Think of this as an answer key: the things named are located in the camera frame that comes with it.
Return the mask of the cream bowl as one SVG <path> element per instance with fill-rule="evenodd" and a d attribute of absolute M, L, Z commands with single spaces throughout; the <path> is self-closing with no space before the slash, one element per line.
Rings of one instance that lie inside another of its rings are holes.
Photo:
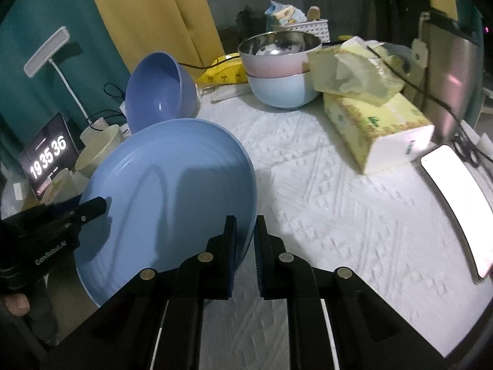
<path fill-rule="evenodd" d="M 94 139 L 80 153 L 75 170 L 90 179 L 97 168 L 124 142 L 119 125 L 111 125 L 94 136 Z"/>

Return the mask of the silver pink appliance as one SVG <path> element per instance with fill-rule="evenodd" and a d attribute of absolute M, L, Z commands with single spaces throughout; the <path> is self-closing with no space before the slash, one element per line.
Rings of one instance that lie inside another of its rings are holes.
<path fill-rule="evenodd" d="M 420 14 L 404 95 L 434 124 L 433 142 L 449 141 L 464 119 L 481 58 L 477 32 L 441 11 Z"/>

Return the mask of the teal curtain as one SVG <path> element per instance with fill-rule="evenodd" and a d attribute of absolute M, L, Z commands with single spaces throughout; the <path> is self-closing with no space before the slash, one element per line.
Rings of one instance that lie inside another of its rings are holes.
<path fill-rule="evenodd" d="M 128 79 L 94 0 L 1 0 L 1 163 L 22 173 L 22 150 L 55 114 L 74 139 L 99 118 L 123 125 Z"/>

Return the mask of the tablet showing clock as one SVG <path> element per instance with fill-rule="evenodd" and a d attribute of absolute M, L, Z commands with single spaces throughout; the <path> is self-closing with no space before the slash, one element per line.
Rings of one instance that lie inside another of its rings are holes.
<path fill-rule="evenodd" d="M 65 119 L 61 113 L 55 114 L 20 155 L 22 170 L 35 197 L 41 200 L 56 175 L 63 169 L 72 170 L 78 157 Z"/>

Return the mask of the light blue plate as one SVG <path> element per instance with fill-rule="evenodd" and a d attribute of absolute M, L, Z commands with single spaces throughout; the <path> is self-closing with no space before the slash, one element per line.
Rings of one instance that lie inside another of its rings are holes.
<path fill-rule="evenodd" d="M 96 197 L 106 200 L 106 212 L 82 228 L 74 261 L 97 306 L 143 269 L 172 270 L 204 251 L 228 216 L 236 218 L 241 265 L 257 217 L 246 149 L 202 119 L 174 119 L 131 136 L 97 168 L 81 199 Z"/>

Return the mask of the yellow curtain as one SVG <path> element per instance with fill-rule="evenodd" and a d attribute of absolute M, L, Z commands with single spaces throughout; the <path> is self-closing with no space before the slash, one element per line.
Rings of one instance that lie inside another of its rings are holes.
<path fill-rule="evenodd" d="M 164 51 L 190 64 L 193 79 L 224 54 L 207 0 L 94 0 L 127 69 Z"/>

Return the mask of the smartphone with lit screen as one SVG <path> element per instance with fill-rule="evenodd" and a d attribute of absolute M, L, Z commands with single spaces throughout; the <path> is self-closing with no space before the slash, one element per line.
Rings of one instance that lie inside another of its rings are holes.
<path fill-rule="evenodd" d="M 492 270 L 492 208 L 484 192 L 448 145 L 440 145 L 419 162 L 460 227 L 475 274 L 485 279 Z"/>

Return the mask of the pink steel-lined bowl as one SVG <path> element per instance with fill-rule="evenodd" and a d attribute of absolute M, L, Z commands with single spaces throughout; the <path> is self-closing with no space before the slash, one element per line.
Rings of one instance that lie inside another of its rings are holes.
<path fill-rule="evenodd" d="M 313 34 L 273 31 L 244 40 L 238 53 L 249 76 L 275 79 L 309 71 L 308 54 L 322 47 L 322 40 Z"/>

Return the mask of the white desk lamp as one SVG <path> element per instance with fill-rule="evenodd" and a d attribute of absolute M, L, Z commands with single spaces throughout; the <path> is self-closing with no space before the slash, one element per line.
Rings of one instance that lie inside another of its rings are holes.
<path fill-rule="evenodd" d="M 63 72 L 54 62 L 54 55 L 60 51 L 69 40 L 70 33 L 68 29 L 65 26 L 61 26 L 36 50 L 30 59 L 27 60 L 23 66 L 23 71 L 27 77 L 32 79 L 46 63 L 49 63 L 54 68 L 88 124 L 79 137 L 82 143 L 87 146 L 98 132 L 108 128 L 109 125 L 104 119 L 97 119 L 96 125 L 94 125 L 94 121 L 89 118 L 88 113 L 72 90 L 68 80 L 63 75 Z"/>

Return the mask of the white perforated basket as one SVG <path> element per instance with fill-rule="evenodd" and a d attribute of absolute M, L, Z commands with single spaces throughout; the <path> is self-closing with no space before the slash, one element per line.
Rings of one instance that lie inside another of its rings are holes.
<path fill-rule="evenodd" d="M 329 43 L 331 41 L 327 19 L 318 19 L 304 23 L 289 23 L 285 25 L 275 24 L 271 29 L 273 31 L 299 31 L 317 36 L 323 43 Z"/>

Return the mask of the light blue bowl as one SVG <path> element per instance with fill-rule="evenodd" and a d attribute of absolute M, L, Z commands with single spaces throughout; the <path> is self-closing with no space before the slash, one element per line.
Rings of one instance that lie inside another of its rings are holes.
<path fill-rule="evenodd" d="M 312 86 L 309 72 L 281 78 L 247 76 L 251 92 L 265 105 L 277 109 L 299 109 L 320 94 Z"/>

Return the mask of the yellow tissue pack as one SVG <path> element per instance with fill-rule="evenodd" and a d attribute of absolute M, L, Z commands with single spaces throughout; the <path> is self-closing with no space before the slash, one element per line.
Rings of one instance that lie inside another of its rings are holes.
<path fill-rule="evenodd" d="M 410 162 L 434 125 L 403 94 L 405 61 L 393 46 L 353 37 L 308 55 L 324 112 L 365 175 Z"/>

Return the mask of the blue snack packet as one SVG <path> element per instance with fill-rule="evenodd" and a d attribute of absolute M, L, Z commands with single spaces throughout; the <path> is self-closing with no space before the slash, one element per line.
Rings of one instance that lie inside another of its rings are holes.
<path fill-rule="evenodd" d="M 274 26 L 285 26 L 293 23 L 304 23 L 307 21 L 305 13 L 291 4 L 270 1 L 269 8 L 264 12 L 267 22 Z"/>

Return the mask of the dark blue bowl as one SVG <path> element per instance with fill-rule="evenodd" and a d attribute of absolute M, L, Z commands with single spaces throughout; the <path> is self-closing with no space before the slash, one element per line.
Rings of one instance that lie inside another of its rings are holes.
<path fill-rule="evenodd" d="M 147 55 L 130 75 L 125 115 L 133 134 L 167 120 L 190 118 L 196 105 L 196 84 L 170 54 Z"/>

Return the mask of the yellow duck wipes pack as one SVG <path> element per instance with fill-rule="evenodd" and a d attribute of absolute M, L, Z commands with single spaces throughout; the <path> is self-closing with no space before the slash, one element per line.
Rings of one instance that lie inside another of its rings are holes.
<path fill-rule="evenodd" d="M 246 84 L 247 73 L 240 54 L 227 54 L 214 60 L 210 68 L 197 79 L 197 83 L 204 85 Z"/>

